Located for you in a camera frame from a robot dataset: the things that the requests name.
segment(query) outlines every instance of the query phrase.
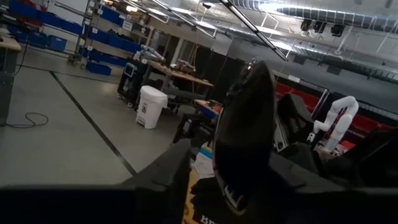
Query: trash bin lid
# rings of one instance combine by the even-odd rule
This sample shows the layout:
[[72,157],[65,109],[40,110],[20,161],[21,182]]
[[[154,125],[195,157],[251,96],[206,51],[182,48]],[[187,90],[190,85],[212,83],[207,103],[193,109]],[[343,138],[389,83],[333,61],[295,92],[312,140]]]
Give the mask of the trash bin lid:
[[152,98],[153,100],[159,99],[167,99],[167,95],[162,91],[155,89],[152,86],[143,86],[141,87],[141,94],[145,95],[148,98]]

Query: blue storage bin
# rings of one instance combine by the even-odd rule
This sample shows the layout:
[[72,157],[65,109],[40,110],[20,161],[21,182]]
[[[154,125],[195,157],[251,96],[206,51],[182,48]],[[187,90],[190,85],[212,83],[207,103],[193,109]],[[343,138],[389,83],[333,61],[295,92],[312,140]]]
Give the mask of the blue storage bin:
[[120,27],[123,27],[123,22],[124,22],[124,19],[119,18],[118,24],[119,24]]
[[101,18],[106,19],[107,21],[113,22],[114,24],[119,24],[120,13],[118,13],[112,9],[109,9],[105,6],[103,6],[101,9],[102,9]]
[[88,55],[88,50],[86,49],[86,48],[83,48],[83,47],[79,47],[79,54],[82,56],[82,57],[87,57],[87,55]]
[[22,42],[22,43],[26,42],[26,39],[27,39],[26,32],[14,27],[14,26],[8,26],[7,28],[8,28],[8,31],[10,32],[10,34],[17,37],[18,42]]
[[203,113],[205,116],[207,116],[207,117],[209,117],[211,119],[213,119],[216,116],[216,114],[214,112],[212,112],[211,110],[205,108],[204,106],[201,106],[199,110],[200,110],[201,113]]
[[89,33],[88,33],[88,38],[90,38],[91,40],[96,40],[98,42],[104,43],[104,44],[108,44],[108,33],[104,32],[102,30],[96,29],[97,33],[95,34],[93,32],[95,28],[90,27],[89,28]]
[[123,48],[124,39],[116,36],[116,35],[109,35],[108,37],[108,44],[112,47]]
[[124,40],[123,49],[127,50],[128,52],[136,53],[137,51],[141,51],[141,46],[134,42]]
[[39,20],[50,26],[61,27],[61,19],[47,12],[39,12]]
[[108,66],[100,65],[100,64],[92,63],[92,62],[87,63],[86,69],[89,72],[92,72],[95,74],[100,74],[100,75],[107,75],[107,76],[110,76],[111,72],[112,72],[112,69],[109,68]]
[[127,64],[127,59],[110,54],[103,54],[103,62],[124,67]]
[[59,52],[64,52],[65,48],[67,47],[67,40],[63,38],[56,37],[54,35],[49,36],[49,42],[47,46],[50,49],[59,51]]
[[99,52],[99,51],[97,51],[97,50],[95,50],[95,49],[93,49],[93,50],[89,53],[89,56],[90,56],[90,60],[94,60],[94,61],[97,61],[97,62],[103,61],[103,53],[102,53],[102,52]]
[[29,34],[29,44],[34,47],[45,49],[47,45],[47,35],[40,32],[31,32]]
[[28,6],[27,4],[24,4],[21,1],[15,1],[15,0],[9,1],[8,7],[10,12],[31,19],[37,19],[38,13],[40,12],[35,8]]
[[74,34],[80,35],[83,32],[83,27],[76,22],[61,20],[61,28]]

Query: ceiling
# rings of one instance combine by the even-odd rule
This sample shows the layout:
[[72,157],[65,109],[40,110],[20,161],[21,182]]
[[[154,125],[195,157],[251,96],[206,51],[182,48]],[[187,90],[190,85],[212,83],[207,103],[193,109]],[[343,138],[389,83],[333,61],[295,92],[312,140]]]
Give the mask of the ceiling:
[[[188,20],[202,32],[244,39],[266,45],[232,14],[220,0],[164,0],[173,14],[160,6],[158,0],[143,0],[145,7],[156,8],[171,20]],[[389,82],[398,81],[398,0],[230,0],[283,53],[303,55],[326,62],[341,60]],[[327,22],[323,34],[301,31],[303,20]],[[341,37],[330,29],[344,24]]]

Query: shelf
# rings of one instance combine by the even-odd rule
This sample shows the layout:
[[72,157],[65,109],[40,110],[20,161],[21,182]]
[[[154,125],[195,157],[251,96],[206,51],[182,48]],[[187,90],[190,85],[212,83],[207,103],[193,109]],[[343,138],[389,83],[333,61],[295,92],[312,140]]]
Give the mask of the shelf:
[[55,29],[55,30],[58,30],[58,31],[61,31],[61,32],[64,32],[64,33],[66,33],[66,34],[70,34],[70,35],[73,35],[73,36],[75,36],[75,37],[83,37],[84,35],[82,34],[82,35],[78,35],[78,34],[75,34],[75,33],[72,33],[72,32],[69,32],[69,31],[67,31],[67,30],[64,30],[64,29],[62,29],[61,27],[55,27],[55,26],[51,26],[51,25],[48,25],[48,24],[43,24],[45,27],[48,27],[48,28],[51,28],[51,29]]
[[108,67],[115,67],[115,68],[124,68],[125,67],[125,66],[121,66],[121,65],[115,65],[115,64],[112,64],[109,62],[102,62],[102,61],[96,61],[96,60],[90,60],[90,62],[97,63],[100,65],[106,65]]
[[[105,43],[102,43],[102,42],[100,42],[100,41],[90,39],[90,38],[88,38],[88,37],[87,37],[87,40],[90,40],[90,41],[92,41],[92,42],[96,42],[97,44],[100,44],[100,45],[105,45],[105,46],[108,46],[108,47],[112,47],[112,48],[114,48],[114,49],[118,49],[118,50],[120,50],[120,51],[122,51],[122,52],[124,52],[124,53],[130,54],[130,55],[133,55],[133,54],[134,54],[134,53],[132,53],[132,52],[130,52],[130,51],[123,50],[123,49],[120,49],[120,48],[117,48],[117,47],[113,47],[112,45],[105,44]],[[107,53],[107,54],[110,54],[110,55],[113,55],[113,56],[117,56],[117,55],[114,55],[113,53],[108,53],[108,52],[103,52],[103,53]]]
[[47,53],[47,54],[50,54],[50,55],[54,55],[54,56],[58,56],[58,57],[63,57],[63,58],[66,58],[66,57],[64,57],[63,55],[55,54],[55,53],[64,54],[64,55],[67,55],[67,56],[73,55],[73,53],[74,53],[74,51],[71,51],[71,53],[68,53],[68,52],[60,52],[60,51],[58,51],[58,50],[54,50],[54,49],[51,49],[51,48],[48,48],[48,47],[45,47],[45,48],[43,49],[43,48],[40,48],[40,47],[32,46],[32,45],[30,45],[30,44],[26,45],[26,43],[22,43],[22,42],[19,42],[19,43],[20,43],[20,44],[23,44],[23,45],[21,45],[21,47],[22,47],[23,49],[24,49],[24,48],[32,49],[32,50],[36,50],[36,51],[39,51],[39,52],[44,52],[44,53]]
[[119,13],[121,16],[124,16],[125,17],[125,19],[124,20],[126,20],[126,21],[128,21],[128,22],[131,22],[131,23],[138,23],[139,24],[139,22],[140,21],[136,21],[136,20],[133,20],[133,19],[127,19],[127,14],[125,14],[125,13],[123,13],[123,12],[121,12],[121,11],[118,11],[118,10],[113,10],[111,7],[109,7],[109,6],[107,6],[107,5],[101,5],[102,7],[106,7],[106,8],[108,8],[108,9],[110,9],[110,10],[112,10],[112,11],[115,11],[115,12],[117,12],[117,13]]
[[[113,27],[117,27],[117,28],[122,29],[122,27],[119,26],[118,24],[115,24],[115,23],[113,23],[113,22],[111,22],[111,21],[109,21],[109,20],[106,20],[106,19],[104,19],[104,18],[102,18],[102,17],[100,17],[100,16],[95,16],[95,17],[101,19],[102,21],[106,21],[108,24],[112,25]],[[143,33],[139,32],[139,31],[137,31],[137,30],[134,30],[134,29],[133,29],[131,32],[129,32],[128,30],[125,30],[125,31],[128,32],[128,33],[136,34],[136,35],[138,35],[138,36],[140,36],[140,37],[142,37],[142,38],[148,38],[148,37],[145,36]]]

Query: white logo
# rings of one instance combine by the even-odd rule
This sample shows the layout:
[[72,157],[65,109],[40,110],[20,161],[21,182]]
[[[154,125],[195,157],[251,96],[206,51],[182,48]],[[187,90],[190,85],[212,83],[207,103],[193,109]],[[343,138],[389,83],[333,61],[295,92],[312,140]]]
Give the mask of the white logo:
[[200,222],[203,223],[203,224],[217,224],[217,223],[211,221],[209,218],[207,218],[204,215],[201,216]]

